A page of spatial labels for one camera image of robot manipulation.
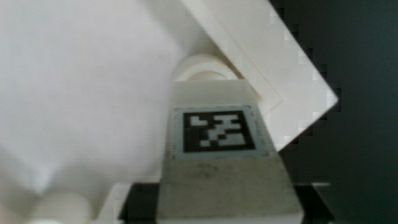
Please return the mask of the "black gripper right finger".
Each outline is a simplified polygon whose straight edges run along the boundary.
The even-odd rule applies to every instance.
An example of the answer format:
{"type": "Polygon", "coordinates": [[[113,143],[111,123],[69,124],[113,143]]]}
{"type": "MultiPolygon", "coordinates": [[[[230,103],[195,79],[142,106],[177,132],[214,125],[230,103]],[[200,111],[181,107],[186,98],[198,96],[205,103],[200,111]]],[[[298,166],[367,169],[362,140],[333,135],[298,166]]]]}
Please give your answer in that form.
{"type": "Polygon", "coordinates": [[[300,224],[335,224],[335,216],[321,198],[321,187],[325,187],[325,184],[294,184],[294,192],[303,209],[303,218],[300,224]]]}

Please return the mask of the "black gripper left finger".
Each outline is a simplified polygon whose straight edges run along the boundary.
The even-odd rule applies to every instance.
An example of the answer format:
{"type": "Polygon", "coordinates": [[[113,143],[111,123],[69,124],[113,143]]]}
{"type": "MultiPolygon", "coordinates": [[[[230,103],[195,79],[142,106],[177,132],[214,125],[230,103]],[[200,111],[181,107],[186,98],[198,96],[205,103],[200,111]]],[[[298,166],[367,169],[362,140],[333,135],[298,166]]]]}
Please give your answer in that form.
{"type": "Polygon", "coordinates": [[[158,183],[115,184],[95,224],[156,224],[158,183]]]}

